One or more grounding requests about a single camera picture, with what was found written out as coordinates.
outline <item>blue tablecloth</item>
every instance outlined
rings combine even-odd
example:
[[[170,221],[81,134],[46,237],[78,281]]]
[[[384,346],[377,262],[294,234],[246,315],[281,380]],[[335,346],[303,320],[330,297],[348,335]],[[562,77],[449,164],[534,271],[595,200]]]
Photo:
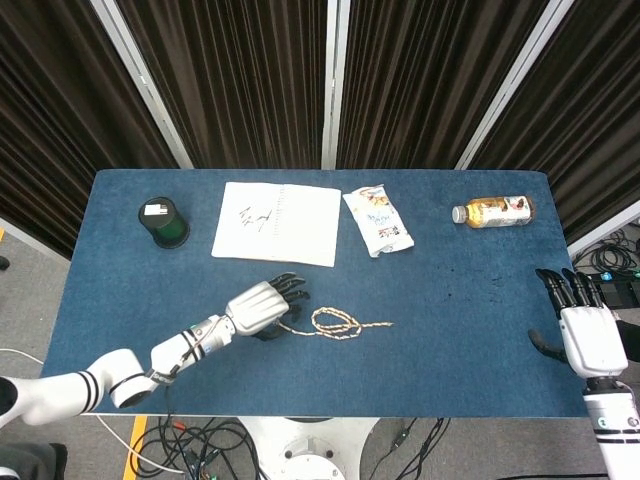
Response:
[[[368,256],[342,202],[334,268],[211,257],[227,181],[315,185],[351,192],[383,183],[415,247]],[[535,221],[474,230],[451,208],[471,198],[530,195]],[[163,250],[138,222],[168,196],[191,225]],[[334,341],[236,336],[172,387],[180,414],[278,416],[583,416],[581,382],[530,345],[536,327],[560,343],[538,267],[570,267],[546,177],[443,170],[110,170],[98,174],[74,252],[43,375],[82,370],[98,356],[150,349],[253,284],[294,270],[311,301],[362,322],[393,321]],[[117,412],[110,401],[98,411]],[[163,413],[160,391],[126,412]]]

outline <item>robotic arm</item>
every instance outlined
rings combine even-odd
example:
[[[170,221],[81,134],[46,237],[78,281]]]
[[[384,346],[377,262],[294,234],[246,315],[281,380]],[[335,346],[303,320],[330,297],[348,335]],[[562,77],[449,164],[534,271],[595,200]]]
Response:
[[[151,350],[145,372],[128,349],[109,352],[81,372],[35,380],[0,377],[0,428],[15,418],[41,425],[92,411],[108,392],[118,408],[136,405],[159,385],[171,385],[178,373],[228,345],[233,335],[259,334],[285,314],[296,314],[293,302],[309,298],[295,273],[261,282],[227,304],[224,315],[213,315],[183,330]]]
[[[640,417],[633,392],[618,382],[627,368],[620,334],[589,277],[563,269],[536,270],[549,292],[564,349],[548,346],[539,332],[529,338],[540,353],[563,363],[586,380],[583,398],[611,480],[631,480],[640,472]]]

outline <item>black curtain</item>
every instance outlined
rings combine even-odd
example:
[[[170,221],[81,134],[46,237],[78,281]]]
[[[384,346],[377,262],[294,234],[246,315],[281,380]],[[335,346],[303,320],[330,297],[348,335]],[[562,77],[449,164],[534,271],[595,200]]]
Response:
[[[320,168],[326,0],[119,0],[198,167]]]
[[[453,168],[539,0],[352,0],[338,168]]]
[[[576,2],[472,167],[546,172],[569,243],[640,200],[640,2]]]
[[[0,2],[0,216],[70,257],[95,173],[175,167],[85,0]]]

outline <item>white paper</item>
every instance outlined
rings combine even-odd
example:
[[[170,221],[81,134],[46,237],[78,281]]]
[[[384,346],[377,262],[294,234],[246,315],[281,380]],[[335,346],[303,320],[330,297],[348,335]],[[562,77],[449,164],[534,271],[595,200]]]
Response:
[[[166,215],[168,212],[166,205],[161,205],[159,203],[154,203],[153,205],[145,205],[144,214],[145,215]]]
[[[211,255],[333,267],[340,196],[332,188],[228,182]]]

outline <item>plastic bottle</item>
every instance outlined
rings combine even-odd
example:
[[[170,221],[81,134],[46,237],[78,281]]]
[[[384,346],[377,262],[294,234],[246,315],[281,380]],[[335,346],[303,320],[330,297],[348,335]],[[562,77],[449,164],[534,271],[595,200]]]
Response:
[[[536,211],[530,197],[474,198],[466,206],[453,207],[454,223],[466,223],[472,228],[526,225]]]

